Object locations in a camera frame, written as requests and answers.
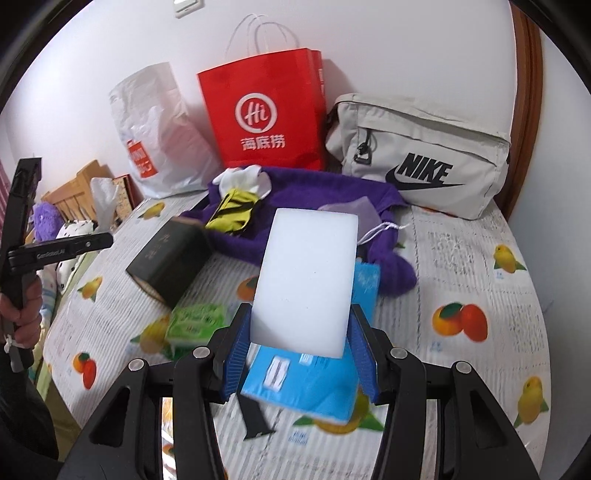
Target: bed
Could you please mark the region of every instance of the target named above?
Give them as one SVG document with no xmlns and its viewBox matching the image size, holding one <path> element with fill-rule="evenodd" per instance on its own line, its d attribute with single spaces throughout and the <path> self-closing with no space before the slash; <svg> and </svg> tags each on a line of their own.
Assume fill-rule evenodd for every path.
<svg viewBox="0 0 591 480">
<path fill-rule="evenodd" d="M 400 212 L 400 222 L 410 227 L 401 237 L 398 252 L 414 266 L 418 285 L 397 299 L 380 297 L 374 321 L 394 344 L 407 348 L 424 361 L 445 366 L 458 359 L 472 363 L 510 420 L 515 421 L 539 470 L 551 408 L 548 342 L 527 265 L 505 218 L 509 217 L 517 200 L 535 143 L 541 105 L 542 59 L 539 31 L 517 9 L 513 10 L 513 15 L 518 90 L 505 187 L 495 199 L 496 205 L 491 204 L 482 218 L 473 222 L 419 207 Z M 97 171 L 97 166 L 92 167 L 93 171 Z M 57 205 L 66 219 L 88 218 L 93 211 L 84 188 L 88 181 L 87 175 L 77 176 L 44 199 Z M 150 326 L 164 321 L 168 310 L 144 295 L 123 268 L 107 266 L 128 265 L 168 218 L 193 207 L 202 198 L 202 194 L 195 194 L 166 199 L 162 215 L 144 222 L 140 216 L 156 203 L 147 200 L 116 234 L 113 248 L 101 252 L 96 261 L 89 261 L 79 270 L 46 342 L 45 358 L 53 372 L 50 375 L 45 364 L 46 374 L 40 376 L 40 385 L 45 385 L 45 392 L 49 392 L 48 403 L 54 419 L 56 411 L 61 417 L 56 430 L 66 438 L 66 443 L 74 441 L 79 431 L 77 424 L 84 425 L 131 359 L 140 356 L 151 364 L 170 359 L 162 352 L 144 351 L 141 346 L 142 334 Z M 513 271 L 510 267 L 500 268 L 495 259 L 499 247 L 507 248 L 523 268 Z M 257 267 L 215 255 L 181 304 L 215 301 L 224 303 L 231 312 L 241 301 L 238 287 L 257 272 Z M 92 303 L 75 294 L 77 289 L 99 277 L 102 282 L 100 300 Z M 488 326 L 485 341 L 475 342 L 465 332 L 442 335 L 436 329 L 434 317 L 442 307 L 451 304 L 479 307 Z M 79 323 L 80 319 L 85 320 L 84 324 Z M 73 360 L 81 352 L 88 352 L 98 366 L 96 381 L 88 390 L 72 368 Z M 543 388 L 546 408 L 534 421 L 520 423 L 518 400 L 532 378 Z M 263 406 L 263 409 L 276 433 L 248 442 L 243 440 L 245 428 L 235 396 L 216 415 L 222 459 L 233 480 L 369 479 L 381 441 L 379 425 L 383 425 L 386 415 L 383 407 L 371 407 L 365 413 L 377 422 L 373 429 L 357 428 L 346 434 L 328 433 L 316 424 L 302 425 L 298 422 L 301 416 L 295 412 L 273 406 Z M 170 433 L 173 432 L 165 433 L 165 439 L 172 440 Z M 433 477 L 435 438 L 436 413 L 430 404 L 424 479 Z M 170 458 L 168 460 L 167 465 L 174 465 Z"/>
</svg>

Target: human hand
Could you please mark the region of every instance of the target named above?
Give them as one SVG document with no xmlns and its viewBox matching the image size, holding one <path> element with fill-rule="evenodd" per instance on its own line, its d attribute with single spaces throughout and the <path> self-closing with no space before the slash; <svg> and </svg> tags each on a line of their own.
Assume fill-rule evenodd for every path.
<svg viewBox="0 0 591 480">
<path fill-rule="evenodd" d="M 25 292 L 25 307 L 17 310 L 8 297 L 0 293 L 0 315 L 20 328 L 14 333 L 14 342 L 23 348 L 33 348 L 41 336 L 41 279 L 36 277 Z M 0 343 L 5 343 L 2 323 L 0 322 Z"/>
</svg>

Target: black sleeve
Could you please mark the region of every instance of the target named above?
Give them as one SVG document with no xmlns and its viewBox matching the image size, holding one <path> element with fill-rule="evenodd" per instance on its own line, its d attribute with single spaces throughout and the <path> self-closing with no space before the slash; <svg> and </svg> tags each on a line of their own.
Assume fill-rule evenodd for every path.
<svg viewBox="0 0 591 480">
<path fill-rule="evenodd" d="M 0 350 L 0 423 L 23 447 L 57 460 L 56 433 L 49 410 L 27 372 L 14 373 L 10 357 L 3 350 Z"/>
</svg>

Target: drawstring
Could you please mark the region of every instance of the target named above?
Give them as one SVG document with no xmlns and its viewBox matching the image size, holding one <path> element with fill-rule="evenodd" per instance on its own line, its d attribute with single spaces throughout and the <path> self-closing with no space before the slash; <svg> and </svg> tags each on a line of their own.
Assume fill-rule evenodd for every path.
<svg viewBox="0 0 591 480">
<path fill-rule="evenodd" d="M 385 232 L 386 230 L 390 230 L 391 228 L 395 228 L 396 230 L 404 230 L 406 227 L 408 227 L 408 224 L 398 225 L 397 223 L 393 223 L 393 222 L 380 223 L 378 226 L 372 228 L 363 237 L 361 237 L 361 239 L 357 242 L 357 245 L 366 244 L 367 242 L 370 242 L 371 240 L 376 238 L 382 232 Z"/>
</svg>

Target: bed sheet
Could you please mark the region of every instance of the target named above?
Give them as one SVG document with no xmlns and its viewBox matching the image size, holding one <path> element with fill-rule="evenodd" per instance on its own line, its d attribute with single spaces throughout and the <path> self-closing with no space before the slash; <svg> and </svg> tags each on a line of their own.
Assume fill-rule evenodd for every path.
<svg viewBox="0 0 591 480">
<path fill-rule="evenodd" d="M 163 215 L 154 223 L 154 233 L 164 221 Z M 134 222 L 139 220 L 134 218 L 130 225 Z M 527 266 L 507 223 L 494 205 L 473 221 L 411 207 L 400 216 L 400 224 L 405 223 L 409 226 L 401 232 L 397 248 L 414 266 L 418 284 L 399 298 L 380 297 L 375 326 L 386 331 L 394 345 L 423 361 L 447 367 L 458 360 L 470 362 L 515 422 L 539 469 L 551 411 L 548 343 Z M 154 341 L 145 342 L 146 350 L 142 347 L 142 338 L 154 340 L 155 332 L 162 330 L 160 323 L 168 312 L 124 273 L 149 237 L 134 239 L 131 228 L 118 235 L 127 240 L 118 245 L 116 237 L 115 249 L 101 252 L 78 283 L 83 287 L 98 275 L 103 277 L 96 302 L 82 294 L 72 295 L 69 314 L 56 320 L 46 343 L 56 386 L 80 424 L 132 358 L 140 356 L 156 364 L 170 354 L 164 344 L 154 352 Z M 223 303 L 231 317 L 240 300 L 245 300 L 248 280 L 257 273 L 257 267 L 214 255 L 181 305 Z M 76 325 L 79 319 L 84 319 L 83 326 Z M 89 390 L 72 368 L 71 359 L 81 351 L 89 351 L 98 365 L 96 382 Z M 542 394 L 544 402 L 538 412 L 522 411 L 520 422 L 518 402 L 526 385 Z M 275 433 L 247 441 L 235 395 L 216 414 L 217 439 L 230 479 L 371 477 L 386 407 L 370 406 L 359 393 L 352 421 L 340 427 L 311 423 L 301 414 L 273 406 L 262 409 Z M 433 478 L 436 429 L 435 402 L 429 402 L 424 479 Z"/>
</svg>

